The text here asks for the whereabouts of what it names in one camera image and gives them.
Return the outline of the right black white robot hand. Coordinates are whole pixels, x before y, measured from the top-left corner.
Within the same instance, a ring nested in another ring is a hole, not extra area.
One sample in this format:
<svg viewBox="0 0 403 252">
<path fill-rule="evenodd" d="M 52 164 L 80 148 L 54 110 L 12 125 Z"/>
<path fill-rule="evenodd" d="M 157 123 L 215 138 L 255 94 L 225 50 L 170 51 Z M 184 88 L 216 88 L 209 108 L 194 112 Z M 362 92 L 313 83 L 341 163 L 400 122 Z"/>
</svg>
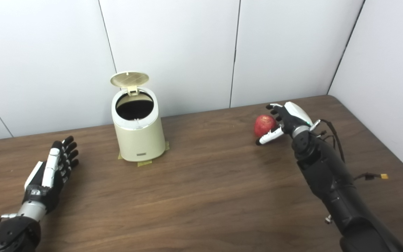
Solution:
<svg viewBox="0 0 403 252">
<path fill-rule="evenodd" d="M 256 145 L 265 145 L 284 134 L 294 138 L 303 131 L 311 131 L 314 123 L 309 115 L 295 103 L 288 101 L 284 105 L 277 103 L 268 104 L 266 109 L 270 110 L 272 115 L 276 115 L 278 126 L 273 127 L 267 134 L 256 140 Z"/>
</svg>

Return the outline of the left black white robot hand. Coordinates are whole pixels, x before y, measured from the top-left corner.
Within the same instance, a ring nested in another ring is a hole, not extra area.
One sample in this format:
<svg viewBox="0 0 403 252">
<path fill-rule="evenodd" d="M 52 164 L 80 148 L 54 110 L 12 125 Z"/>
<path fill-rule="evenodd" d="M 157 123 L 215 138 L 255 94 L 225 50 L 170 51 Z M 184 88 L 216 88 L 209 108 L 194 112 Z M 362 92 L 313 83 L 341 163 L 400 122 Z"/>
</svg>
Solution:
<svg viewBox="0 0 403 252">
<path fill-rule="evenodd" d="M 56 209 L 65 183 L 79 164 L 76 148 L 73 136 L 53 142 L 47 159 L 37 163 L 24 184 L 23 203 L 39 202 L 47 214 Z"/>
</svg>

